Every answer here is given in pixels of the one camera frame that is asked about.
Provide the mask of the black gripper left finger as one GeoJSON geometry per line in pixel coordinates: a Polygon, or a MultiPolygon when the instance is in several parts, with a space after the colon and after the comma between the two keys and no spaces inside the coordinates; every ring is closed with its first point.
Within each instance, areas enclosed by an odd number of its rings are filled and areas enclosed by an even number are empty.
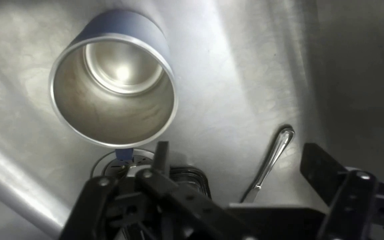
{"type": "Polygon", "coordinates": [[[166,173],[170,145],[158,145],[150,170],[132,181],[108,177],[90,179],[59,240],[114,240],[128,226],[143,225],[159,211],[175,230],[191,226],[211,240],[258,240],[258,233],[188,186],[166,173]]]}

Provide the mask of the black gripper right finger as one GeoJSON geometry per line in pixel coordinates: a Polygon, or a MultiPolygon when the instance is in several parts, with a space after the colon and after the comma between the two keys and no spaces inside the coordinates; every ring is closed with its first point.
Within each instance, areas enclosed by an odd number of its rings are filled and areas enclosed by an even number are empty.
{"type": "Polygon", "coordinates": [[[330,207],[318,240],[368,240],[372,226],[384,230],[384,183],[350,170],[315,143],[303,149],[300,174],[330,207]]]}

